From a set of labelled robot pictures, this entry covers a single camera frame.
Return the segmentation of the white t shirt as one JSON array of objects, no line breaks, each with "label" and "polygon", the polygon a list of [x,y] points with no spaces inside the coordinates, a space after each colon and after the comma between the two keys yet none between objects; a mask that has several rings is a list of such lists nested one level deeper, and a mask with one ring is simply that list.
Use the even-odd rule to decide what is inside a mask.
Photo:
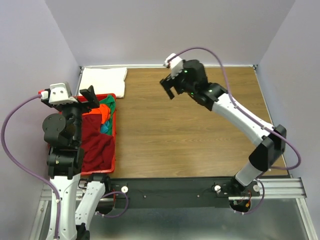
[{"label": "white t shirt", "polygon": [[85,67],[79,85],[79,91],[93,86],[96,95],[114,94],[117,98],[125,96],[126,67],[120,68],[88,68]]}]

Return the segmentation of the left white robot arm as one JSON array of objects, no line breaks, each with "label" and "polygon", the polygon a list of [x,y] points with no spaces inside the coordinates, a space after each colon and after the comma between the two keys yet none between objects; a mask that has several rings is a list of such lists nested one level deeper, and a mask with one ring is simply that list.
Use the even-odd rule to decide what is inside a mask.
[{"label": "left white robot arm", "polygon": [[85,184],[85,193],[76,204],[85,152],[82,144],[82,115],[99,107],[93,86],[82,89],[85,101],[71,93],[67,83],[56,83],[41,92],[41,101],[58,110],[43,123],[44,141],[49,145],[47,157],[52,205],[48,240],[88,240],[90,223],[101,198],[111,191],[110,178],[93,173]]}]

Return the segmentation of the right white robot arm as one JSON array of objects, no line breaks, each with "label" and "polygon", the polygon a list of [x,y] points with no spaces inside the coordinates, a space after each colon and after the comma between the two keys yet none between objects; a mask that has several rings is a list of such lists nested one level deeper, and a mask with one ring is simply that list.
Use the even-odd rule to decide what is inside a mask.
[{"label": "right white robot arm", "polygon": [[234,124],[255,146],[248,157],[248,163],[235,174],[229,184],[234,195],[243,195],[248,186],[268,171],[284,153],[286,128],[265,122],[230,97],[227,89],[218,83],[209,82],[204,65],[198,60],[177,57],[166,61],[164,65],[170,69],[170,74],[160,84],[170,99],[174,98],[172,88],[179,95],[188,94],[199,105]]}]

